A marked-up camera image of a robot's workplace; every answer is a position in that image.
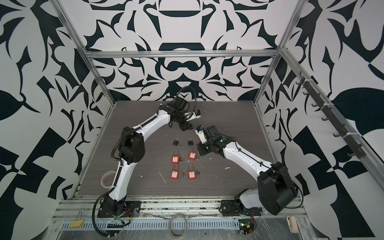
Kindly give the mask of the small black padlock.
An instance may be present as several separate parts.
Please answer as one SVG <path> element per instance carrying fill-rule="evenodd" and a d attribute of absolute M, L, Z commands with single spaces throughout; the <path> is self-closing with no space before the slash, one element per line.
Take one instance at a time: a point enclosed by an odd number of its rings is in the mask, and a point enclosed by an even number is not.
<path fill-rule="evenodd" d="M 175 139 L 173 140 L 173 145 L 174 145 L 174 146 L 177 146 L 177 147 L 180 147 L 180 146 L 181 146 L 181 144 L 180 144 L 180 139 L 179 139 L 179 138 L 175 138 Z"/>
<path fill-rule="evenodd" d="M 188 139 L 188 146 L 193 146 L 194 145 L 194 141 L 192 138 L 189 138 Z"/>

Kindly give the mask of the red padlock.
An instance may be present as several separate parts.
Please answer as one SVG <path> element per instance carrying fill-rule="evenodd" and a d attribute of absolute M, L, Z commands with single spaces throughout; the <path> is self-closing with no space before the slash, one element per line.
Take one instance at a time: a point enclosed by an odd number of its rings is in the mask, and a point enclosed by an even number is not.
<path fill-rule="evenodd" d="M 193 147 L 192 150 L 189 153 L 188 159 L 191 161 L 195 161 L 198 156 L 198 149 L 197 147 Z"/>
<path fill-rule="evenodd" d="M 185 177 L 187 172 L 181 169 L 179 164 L 175 164 L 172 168 L 170 178 L 172 180 L 178 180 L 180 176 Z"/>
<path fill-rule="evenodd" d="M 188 165 L 188 178 L 189 180 L 195 180 L 200 175 L 200 172 L 196 169 L 195 165 Z"/>
<path fill-rule="evenodd" d="M 172 164 L 176 165 L 184 161 L 179 150 L 174 150 L 172 155 Z"/>

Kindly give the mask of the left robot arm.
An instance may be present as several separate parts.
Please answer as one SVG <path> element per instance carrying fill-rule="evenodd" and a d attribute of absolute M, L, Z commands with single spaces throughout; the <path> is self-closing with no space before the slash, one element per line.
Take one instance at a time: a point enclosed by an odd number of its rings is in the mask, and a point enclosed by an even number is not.
<path fill-rule="evenodd" d="M 102 210 L 110 215 L 123 214 L 128 185 L 135 166 L 145 155 L 146 140 L 162 126 L 171 127 L 173 123 L 178 123 L 182 131 L 191 130 L 190 121 L 201 117 L 197 96 L 193 87 L 183 87 L 172 101 L 160 105 L 157 113 L 149 119 L 132 128 L 124 128 L 111 151 L 111 158 L 119 162 L 112 186 L 97 200 Z"/>

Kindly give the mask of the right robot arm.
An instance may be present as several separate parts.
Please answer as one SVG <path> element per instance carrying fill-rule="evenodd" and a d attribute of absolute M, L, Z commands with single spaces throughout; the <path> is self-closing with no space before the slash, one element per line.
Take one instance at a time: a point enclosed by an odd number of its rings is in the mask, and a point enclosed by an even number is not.
<path fill-rule="evenodd" d="M 249 212 L 264 208 L 276 216 L 301 192 L 291 179 L 287 167 L 280 163 L 263 160 L 243 148 L 235 137 L 221 134 L 214 125 L 198 126 L 195 130 L 200 142 L 197 145 L 201 156 L 215 153 L 240 166 L 256 181 L 256 190 L 247 189 L 234 197 L 238 210 Z"/>

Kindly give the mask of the green lit circuit board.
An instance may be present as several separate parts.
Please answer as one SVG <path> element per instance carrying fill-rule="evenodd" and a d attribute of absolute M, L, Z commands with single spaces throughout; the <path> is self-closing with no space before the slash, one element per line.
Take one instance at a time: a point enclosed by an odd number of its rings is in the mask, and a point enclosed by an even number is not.
<path fill-rule="evenodd" d="M 256 221 L 250 219 L 239 219 L 239 231 L 242 235 L 251 234 L 257 227 Z"/>

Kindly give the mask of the clear tape roll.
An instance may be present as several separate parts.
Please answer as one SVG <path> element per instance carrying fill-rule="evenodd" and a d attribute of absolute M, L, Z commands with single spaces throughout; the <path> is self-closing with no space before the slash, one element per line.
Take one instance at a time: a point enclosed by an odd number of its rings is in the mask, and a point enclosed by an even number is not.
<path fill-rule="evenodd" d="M 109 189 L 114 182 L 116 171 L 108 171 L 101 178 L 101 186 L 104 189 Z"/>

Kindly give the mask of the pink small device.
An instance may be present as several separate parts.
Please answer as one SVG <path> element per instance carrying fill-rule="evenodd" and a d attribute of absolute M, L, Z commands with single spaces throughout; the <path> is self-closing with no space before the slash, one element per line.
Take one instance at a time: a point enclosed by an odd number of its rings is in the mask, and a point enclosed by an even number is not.
<path fill-rule="evenodd" d="M 292 234 L 298 234 L 299 233 L 299 227 L 297 223 L 297 219 L 293 216 L 286 217 L 287 224 L 289 227 L 289 230 Z"/>

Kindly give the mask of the yellow connector block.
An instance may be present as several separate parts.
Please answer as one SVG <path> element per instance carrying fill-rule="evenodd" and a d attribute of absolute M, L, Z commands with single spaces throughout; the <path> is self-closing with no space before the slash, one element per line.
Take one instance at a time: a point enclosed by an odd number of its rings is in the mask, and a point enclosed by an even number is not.
<path fill-rule="evenodd" d="M 76 229 L 76 228 L 82 228 L 84 224 L 83 220 L 77 220 L 70 223 L 69 228 L 70 229 Z"/>

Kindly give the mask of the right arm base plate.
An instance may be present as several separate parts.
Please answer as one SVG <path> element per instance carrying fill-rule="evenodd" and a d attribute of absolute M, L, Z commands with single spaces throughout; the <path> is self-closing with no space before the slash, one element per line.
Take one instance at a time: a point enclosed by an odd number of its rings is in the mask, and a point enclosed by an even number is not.
<path fill-rule="evenodd" d="M 262 208 L 247 209 L 239 200 L 221 200 L 219 212 L 225 216 L 261 216 Z"/>

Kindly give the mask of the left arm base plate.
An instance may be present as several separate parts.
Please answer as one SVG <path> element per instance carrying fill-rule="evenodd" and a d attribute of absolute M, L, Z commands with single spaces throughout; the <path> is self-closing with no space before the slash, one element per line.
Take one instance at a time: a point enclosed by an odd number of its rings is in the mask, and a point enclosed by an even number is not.
<path fill-rule="evenodd" d="M 132 217 L 140 213 L 141 201 L 108 202 L 103 201 L 99 207 L 98 218 Z"/>

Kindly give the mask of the black hook rail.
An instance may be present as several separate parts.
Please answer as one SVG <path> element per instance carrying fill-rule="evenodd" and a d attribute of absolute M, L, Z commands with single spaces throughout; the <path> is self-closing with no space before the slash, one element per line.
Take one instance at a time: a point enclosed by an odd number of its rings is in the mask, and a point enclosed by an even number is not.
<path fill-rule="evenodd" d="M 342 138 L 347 146 L 350 148 L 350 152 L 347 153 L 349 157 L 357 157 L 359 159 L 367 156 L 366 151 L 363 149 L 361 141 L 358 139 L 358 134 L 348 126 L 347 120 L 342 116 L 337 107 L 331 103 L 329 98 L 321 90 L 313 79 L 306 79 L 300 73 L 300 80 L 297 85 L 304 87 L 306 92 L 304 95 L 311 96 L 315 101 L 312 105 L 314 108 L 320 109 L 325 115 L 322 121 L 329 121 L 337 131 L 333 136 L 335 138 Z"/>

